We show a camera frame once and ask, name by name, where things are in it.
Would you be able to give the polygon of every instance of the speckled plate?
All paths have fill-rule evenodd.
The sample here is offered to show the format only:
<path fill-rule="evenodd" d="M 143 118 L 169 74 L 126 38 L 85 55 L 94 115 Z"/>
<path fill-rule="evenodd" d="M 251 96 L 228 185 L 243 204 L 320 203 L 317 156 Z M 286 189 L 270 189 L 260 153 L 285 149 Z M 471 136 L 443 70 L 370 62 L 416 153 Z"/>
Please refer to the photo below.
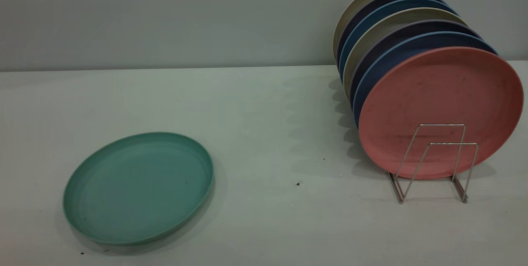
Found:
<path fill-rule="evenodd" d="M 523 107 L 517 73 L 491 52 L 447 47 L 418 54 L 377 82 L 363 105 L 360 140 L 381 168 L 396 173 L 415 129 L 421 123 L 464 123 L 464 142 L 477 142 L 476 164 L 495 153 L 515 129 Z M 460 127 L 420 129 L 400 176 L 411 178 L 431 142 L 460 142 Z M 468 170 L 475 148 L 462 147 L 457 173 Z M 432 146 L 416 176 L 453 174 L 458 146 Z"/>

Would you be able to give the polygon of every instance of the table surface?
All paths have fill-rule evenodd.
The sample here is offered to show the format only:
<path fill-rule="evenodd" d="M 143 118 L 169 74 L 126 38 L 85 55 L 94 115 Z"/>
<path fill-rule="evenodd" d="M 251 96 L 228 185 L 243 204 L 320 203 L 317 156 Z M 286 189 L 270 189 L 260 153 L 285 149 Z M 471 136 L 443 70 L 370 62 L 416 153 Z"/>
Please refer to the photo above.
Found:
<path fill-rule="evenodd" d="M 528 88 L 528 61 L 510 63 Z M 526 265 L 526 113 L 475 167 L 468 204 L 435 180 L 400 205 L 335 66 L 0 73 L 0 105 L 2 265 Z M 72 232 L 61 200 L 75 168 L 149 131 L 209 150 L 215 184 L 198 215 L 138 247 Z"/>

